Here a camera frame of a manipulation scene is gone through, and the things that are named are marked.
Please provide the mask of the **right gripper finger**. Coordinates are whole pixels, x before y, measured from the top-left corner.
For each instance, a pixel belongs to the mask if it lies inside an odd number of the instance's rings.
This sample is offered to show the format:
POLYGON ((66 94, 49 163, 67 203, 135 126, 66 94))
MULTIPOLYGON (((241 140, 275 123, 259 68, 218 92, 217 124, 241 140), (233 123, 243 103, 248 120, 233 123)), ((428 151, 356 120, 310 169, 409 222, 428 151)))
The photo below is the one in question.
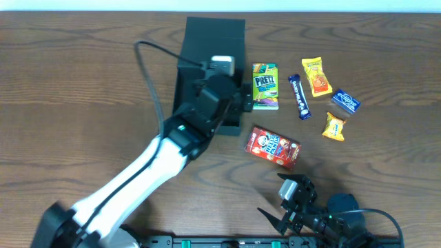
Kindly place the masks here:
POLYGON ((301 183, 303 181, 303 175, 300 174, 281 174, 277 173, 278 177, 283 180, 292 180, 297 183, 301 183))
POLYGON ((257 208, 257 210, 262 213, 266 219, 269 221, 269 223, 271 224, 271 226, 280 234, 280 235, 284 235, 287 227, 286 224, 282 221, 279 220, 278 218, 276 218, 275 216, 271 215, 270 213, 268 213, 267 211, 261 209, 260 207, 257 208))

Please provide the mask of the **red Hello Panda box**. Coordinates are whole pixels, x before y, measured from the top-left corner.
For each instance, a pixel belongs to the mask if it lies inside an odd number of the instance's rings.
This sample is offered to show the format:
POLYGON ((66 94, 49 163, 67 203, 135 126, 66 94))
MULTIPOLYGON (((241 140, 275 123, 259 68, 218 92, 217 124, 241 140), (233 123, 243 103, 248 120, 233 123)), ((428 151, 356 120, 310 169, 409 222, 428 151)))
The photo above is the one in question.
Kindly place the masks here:
POLYGON ((287 169, 293 169, 297 163, 301 144, 294 139, 253 126, 245 151, 276 163, 287 169))

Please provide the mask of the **green Pretz snack box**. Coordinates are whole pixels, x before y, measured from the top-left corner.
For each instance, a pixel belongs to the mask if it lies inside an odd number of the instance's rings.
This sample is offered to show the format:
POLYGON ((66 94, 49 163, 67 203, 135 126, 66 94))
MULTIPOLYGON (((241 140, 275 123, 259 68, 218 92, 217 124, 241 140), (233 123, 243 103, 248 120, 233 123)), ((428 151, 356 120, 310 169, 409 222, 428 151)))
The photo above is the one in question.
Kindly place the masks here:
POLYGON ((278 64, 253 63, 253 110, 277 110, 278 103, 278 64))

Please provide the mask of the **black container box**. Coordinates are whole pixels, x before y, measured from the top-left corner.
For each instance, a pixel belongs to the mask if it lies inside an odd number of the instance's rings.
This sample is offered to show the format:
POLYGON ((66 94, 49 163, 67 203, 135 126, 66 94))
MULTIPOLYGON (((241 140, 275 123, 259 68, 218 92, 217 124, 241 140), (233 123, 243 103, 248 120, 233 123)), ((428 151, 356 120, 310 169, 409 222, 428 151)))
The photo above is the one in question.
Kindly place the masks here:
MULTIPOLYGON (((234 61, 235 82, 241 94, 237 111, 231 113, 219 127, 217 133, 238 136, 241 133, 241 115, 247 92, 243 83, 245 72, 245 20, 188 17, 181 56, 193 62, 209 62, 213 56, 232 56, 234 61)), ((172 111, 181 103, 193 103, 192 82, 203 79, 204 73, 191 63, 180 60, 177 64, 176 88, 172 111)))

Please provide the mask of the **blue Dairy Milk bar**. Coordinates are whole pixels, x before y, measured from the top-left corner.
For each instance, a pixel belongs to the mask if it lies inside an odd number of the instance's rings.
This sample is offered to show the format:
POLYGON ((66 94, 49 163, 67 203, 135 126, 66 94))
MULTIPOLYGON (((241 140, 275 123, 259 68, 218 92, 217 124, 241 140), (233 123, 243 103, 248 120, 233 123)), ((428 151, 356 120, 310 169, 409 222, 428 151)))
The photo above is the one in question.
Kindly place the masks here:
POLYGON ((299 118, 301 120, 306 120, 311 117, 311 111, 307 104, 305 94, 303 92, 302 83, 299 74, 294 74, 289 77, 289 83, 295 95, 297 102, 297 107, 299 111, 299 118))

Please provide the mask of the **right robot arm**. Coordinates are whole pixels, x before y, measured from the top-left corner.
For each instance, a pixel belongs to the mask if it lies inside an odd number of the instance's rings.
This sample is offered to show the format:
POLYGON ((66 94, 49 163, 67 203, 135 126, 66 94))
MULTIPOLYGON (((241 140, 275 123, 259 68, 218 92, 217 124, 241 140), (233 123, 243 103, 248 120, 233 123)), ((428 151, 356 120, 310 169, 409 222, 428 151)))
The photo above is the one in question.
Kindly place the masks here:
POLYGON ((315 204, 318 197, 312 181, 302 174, 278 174, 284 180, 278 195, 285 214, 281 219, 259 209, 281 235, 290 230, 299 234, 306 227, 330 247, 376 247, 367 231, 365 217, 351 194, 332 196, 325 207, 315 204))

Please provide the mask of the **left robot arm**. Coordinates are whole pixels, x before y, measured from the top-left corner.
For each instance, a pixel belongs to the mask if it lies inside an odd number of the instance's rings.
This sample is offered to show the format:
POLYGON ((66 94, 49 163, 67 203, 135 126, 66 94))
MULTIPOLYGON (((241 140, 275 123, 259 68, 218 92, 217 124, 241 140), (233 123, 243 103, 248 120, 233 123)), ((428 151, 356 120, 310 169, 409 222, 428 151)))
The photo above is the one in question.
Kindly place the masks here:
POLYGON ((125 219, 158 187, 209 146, 216 132, 237 135, 240 115, 252 108, 252 86, 226 75, 178 78, 173 114, 141 155, 97 192, 43 214, 32 247, 137 247, 125 219))

